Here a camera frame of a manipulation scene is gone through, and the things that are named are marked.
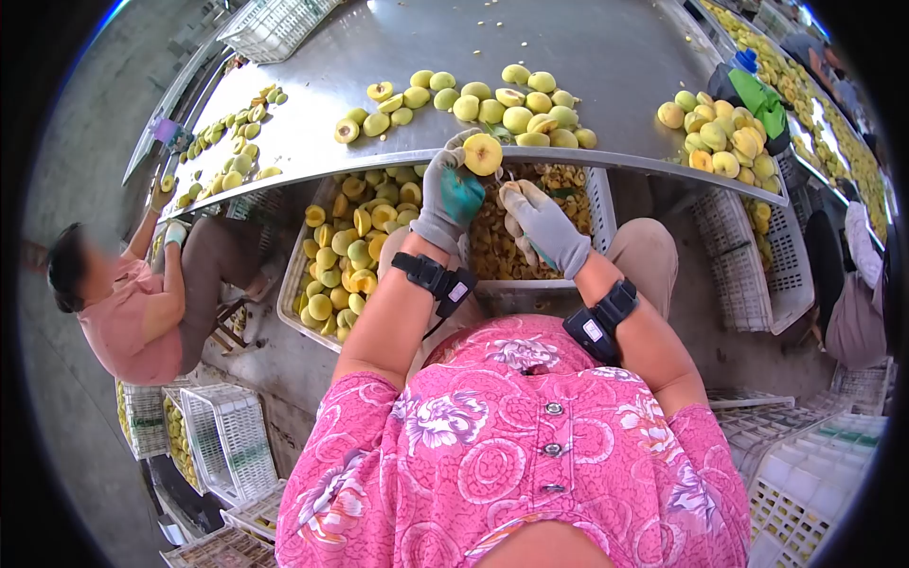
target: gray work glove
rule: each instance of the gray work glove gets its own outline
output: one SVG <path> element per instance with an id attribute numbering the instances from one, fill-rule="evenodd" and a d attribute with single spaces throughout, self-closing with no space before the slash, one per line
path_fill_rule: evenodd
<path id="1" fill-rule="evenodd" d="M 467 232 L 485 191 L 464 165 L 464 140 L 483 132 L 465 130 L 445 144 L 423 175 L 423 208 L 410 223 L 414 233 L 449 254 L 458 254 L 457 241 Z"/>
<path id="2" fill-rule="evenodd" d="M 567 280 L 574 280 L 590 254 L 590 237 L 578 233 L 558 204 L 527 180 L 503 184 L 499 199 L 508 212 L 505 228 L 527 263 L 536 266 L 537 253 Z"/>

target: black wristband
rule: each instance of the black wristband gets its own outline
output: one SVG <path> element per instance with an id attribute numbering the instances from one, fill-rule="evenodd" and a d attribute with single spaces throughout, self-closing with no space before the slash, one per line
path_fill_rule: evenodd
<path id="1" fill-rule="evenodd" d="M 403 270 L 407 280 L 425 288 L 436 300 L 445 293 L 449 275 L 445 267 L 426 256 L 411 256 L 408 253 L 398 253 L 392 259 L 392 266 Z"/>
<path id="2" fill-rule="evenodd" d="M 615 337 L 615 328 L 638 304 L 637 288 L 634 284 L 630 280 L 618 280 L 613 284 L 609 294 L 597 302 L 592 311 L 606 332 Z"/>

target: woman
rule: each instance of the woman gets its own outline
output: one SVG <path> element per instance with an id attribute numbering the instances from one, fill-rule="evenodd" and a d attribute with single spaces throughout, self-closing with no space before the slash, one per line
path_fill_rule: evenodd
<path id="1" fill-rule="evenodd" d="M 168 384 L 195 368 L 222 281 L 254 301 L 269 284 L 257 259 L 259 228 L 234 219 L 201 219 L 188 239 L 182 224 L 168 225 L 164 274 L 153 274 L 145 254 L 172 195 L 155 180 L 148 211 L 120 256 L 105 253 L 80 224 L 68 226 L 47 254 L 57 307 L 77 314 L 98 361 L 125 383 Z"/>
<path id="2" fill-rule="evenodd" d="M 462 133 L 424 177 L 401 250 L 447 264 L 482 192 L 464 191 Z M 628 277 L 640 304 L 600 366 L 541 315 L 501 317 L 439 344 L 406 381 L 433 297 L 388 270 L 338 359 L 287 482 L 282 566 L 744 566 L 748 506 L 694 363 L 666 323 L 676 263 L 656 221 L 607 256 L 548 196 L 504 206 L 588 306 Z M 654 298 L 659 309 L 649 299 Z"/>

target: white glove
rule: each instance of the white glove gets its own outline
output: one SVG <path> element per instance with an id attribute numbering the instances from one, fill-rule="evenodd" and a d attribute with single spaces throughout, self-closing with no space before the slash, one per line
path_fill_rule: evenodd
<path id="1" fill-rule="evenodd" d="M 172 222 L 167 226 L 167 231 L 165 232 L 165 246 L 168 243 L 177 243 L 180 247 L 183 247 L 186 235 L 186 227 L 182 223 Z"/>

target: pink shirt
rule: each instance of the pink shirt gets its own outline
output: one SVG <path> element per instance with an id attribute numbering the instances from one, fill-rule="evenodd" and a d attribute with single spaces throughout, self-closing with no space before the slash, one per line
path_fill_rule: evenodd
<path id="1" fill-rule="evenodd" d="M 667 420 L 637 375 L 596 366 L 561 320 L 521 315 L 445 340 L 402 393 L 340 378 L 287 482 L 278 562 L 472 566 L 558 520 L 616 566 L 745 566 L 746 494 L 713 413 Z"/>
<path id="2" fill-rule="evenodd" d="M 101 365 L 117 379 L 142 386 L 168 384 L 180 372 L 179 330 L 175 327 L 148 344 L 142 337 L 148 296 L 162 293 L 165 279 L 152 274 L 144 260 L 121 258 L 114 278 L 124 275 L 126 283 L 118 290 L 79 312 L 85 339 Z"/>

